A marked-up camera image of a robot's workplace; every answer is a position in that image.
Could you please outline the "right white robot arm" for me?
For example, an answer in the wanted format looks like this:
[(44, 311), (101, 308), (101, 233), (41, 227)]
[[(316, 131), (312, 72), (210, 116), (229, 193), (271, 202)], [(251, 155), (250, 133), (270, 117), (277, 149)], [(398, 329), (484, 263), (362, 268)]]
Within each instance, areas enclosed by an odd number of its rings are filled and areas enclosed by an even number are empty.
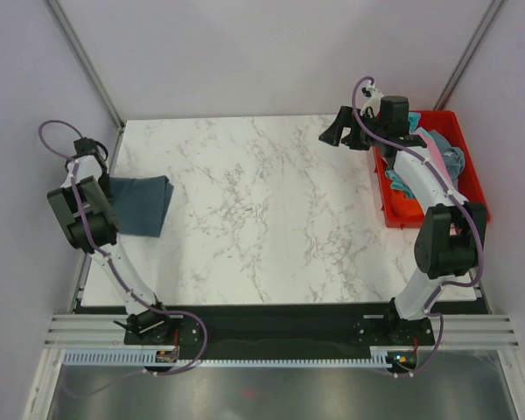
[(487, 209), (457, 190), (434, 141), (411, 130), (403, 96), (370, 99), (362, 109), (343, 106), (319, 141), (354, 151), (377, 149), (423, 210), (414, 257), (416, 271), (395, 297), (396, 315), (383, 322), (385, 338), (403, 344), (414, 320), (430, 315), (447, 286), (472, 288), (484, 269)]

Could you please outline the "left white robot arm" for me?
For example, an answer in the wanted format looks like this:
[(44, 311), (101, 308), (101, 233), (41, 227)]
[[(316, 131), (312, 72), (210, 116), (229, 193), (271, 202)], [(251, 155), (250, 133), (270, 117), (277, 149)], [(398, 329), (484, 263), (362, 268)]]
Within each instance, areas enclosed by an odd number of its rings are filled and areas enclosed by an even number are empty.
[(75, 154), (65, 164), (66, 180), (47, 194), (56, 220), (70, 245), (90, 255), (115, 287), (128, 314), (122, 328), (141, 340), (167, 343), (175, 325), (123, 248), (115, 209), (108, 200), (103, 146), (87, 137), (73, 145)]

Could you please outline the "dark blue-grey t shirt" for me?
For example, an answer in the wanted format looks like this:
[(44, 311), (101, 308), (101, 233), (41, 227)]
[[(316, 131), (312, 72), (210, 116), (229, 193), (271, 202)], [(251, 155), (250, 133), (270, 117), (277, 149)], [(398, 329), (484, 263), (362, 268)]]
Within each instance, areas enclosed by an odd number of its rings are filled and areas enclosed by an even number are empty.
[(121, 235), (159, 238), (162, 234), (173, 185), (165, 176), (110, 178), (109, 200)]

